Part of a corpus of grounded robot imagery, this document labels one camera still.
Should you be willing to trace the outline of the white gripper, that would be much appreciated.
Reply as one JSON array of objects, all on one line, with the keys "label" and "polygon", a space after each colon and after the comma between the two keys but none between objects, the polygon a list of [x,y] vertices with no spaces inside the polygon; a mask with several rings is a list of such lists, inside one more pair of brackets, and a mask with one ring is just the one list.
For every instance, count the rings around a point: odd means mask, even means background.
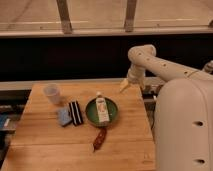
[{"label": "white gripper", "polygon": [[125,89],[127,89],[130,86],[130,83],[143,85],[144,78],[145,69],[143,67],[131,65],[127,73],[127,78],[120,83],[119,92],[122,93]]}]

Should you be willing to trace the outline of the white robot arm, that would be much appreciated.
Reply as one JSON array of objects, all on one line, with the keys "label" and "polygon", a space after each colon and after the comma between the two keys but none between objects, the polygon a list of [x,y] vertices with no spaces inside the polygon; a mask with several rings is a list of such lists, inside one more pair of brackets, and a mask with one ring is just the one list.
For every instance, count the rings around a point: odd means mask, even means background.
[{"label": "white robot arm", "polygon": [[151,45],[134,46],[120,84],[144,84],[150,71],[164,81],[154,120],[156,171],[213,171],[213,75],[159,58]]}]

